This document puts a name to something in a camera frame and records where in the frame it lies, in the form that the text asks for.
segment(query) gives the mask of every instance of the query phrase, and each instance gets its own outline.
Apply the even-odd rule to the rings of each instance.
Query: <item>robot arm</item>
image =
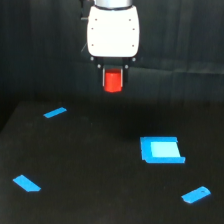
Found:
[[[87,20],[87,44],[82,54],[97,66],[98,74],[102,77],[104,90],[119,92],[128,80],[128,69],[138,58],[140,48],[140,25],[137,8],[132,0],[95,0],[90,8]],[[106,65],[113,58],[122,59],[122,66],[110,69]],[[110,89],[114,77],[120,80],[116,88]]]

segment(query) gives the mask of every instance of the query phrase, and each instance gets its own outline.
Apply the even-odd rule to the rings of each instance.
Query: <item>blue rectangle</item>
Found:
[[[29,179],[27,179],[23,175],[15,178],[13,181],[27,192],[39,191],[41,189],[40,187],[38,187],[36,184],[31,182]]]
[[[188,194],[183,195],[182,198],[185,202],[191,204],[191,203],[194,203],[195,201],[198,201],[210,194],[211,194],[211,192],[206,187],[200,187],[194,191],[191,191]]]
[[[44,114],[44,116],[46,118],[51,118],[51,117],[54,117],[54,116],[56,116],[58,114],[61,114],[61,113],[65,112],[65,111],[67,111],[67,110],[65,108],[61,107],[59,109],[56,109],[56,110],[53,110],[53,111],[51,111],[49,113]]]
[[[148,142],[178,142],[176,137],[142,137],[141,141],[148,141]]]

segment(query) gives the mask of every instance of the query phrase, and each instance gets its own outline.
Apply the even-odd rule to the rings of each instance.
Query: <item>black backdrop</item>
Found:
[[[135,0],[144,57],[125,91],[104,93],[81,57],[79,0],[0,0],[1,100],[223,105],[224,1]]]

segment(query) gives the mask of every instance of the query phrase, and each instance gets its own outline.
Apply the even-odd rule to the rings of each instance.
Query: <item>black table surface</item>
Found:
[[[0,135],[0,223],[221,224],[223,130],[222,108],[21,103]],[[177,137],[185,164],[147,164],[144,136]],[[211,195],[182,200],[201,186]]]

